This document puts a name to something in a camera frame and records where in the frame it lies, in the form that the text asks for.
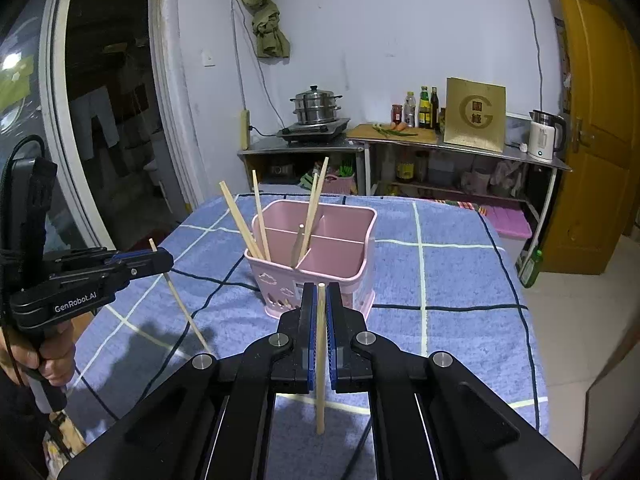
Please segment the person's left hand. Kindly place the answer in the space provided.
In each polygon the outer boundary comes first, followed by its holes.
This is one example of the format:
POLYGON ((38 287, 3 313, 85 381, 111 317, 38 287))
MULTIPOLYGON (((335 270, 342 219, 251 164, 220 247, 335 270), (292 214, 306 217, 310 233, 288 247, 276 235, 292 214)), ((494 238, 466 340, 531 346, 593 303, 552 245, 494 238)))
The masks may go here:
POLYGON ((52 386, 67 385, 75 373, 74 328, 70 321, 53 327, 38 350, 13 328, 1 330, 1 369, 19 385, 26 368, 39 370, 52 386))

